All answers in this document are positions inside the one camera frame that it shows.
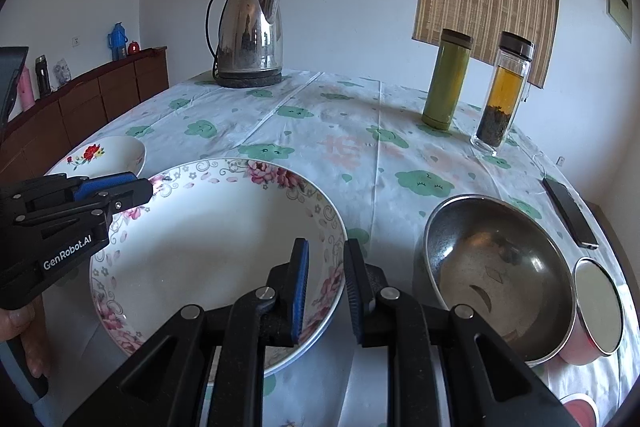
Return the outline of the person's left hand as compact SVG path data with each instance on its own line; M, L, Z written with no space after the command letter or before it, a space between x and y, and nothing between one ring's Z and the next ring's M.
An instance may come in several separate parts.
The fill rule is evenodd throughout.
M21 309L0 310L0 341L3 343L13 338L21 340L27 367L32 376L49 377L51 350L41 296Z

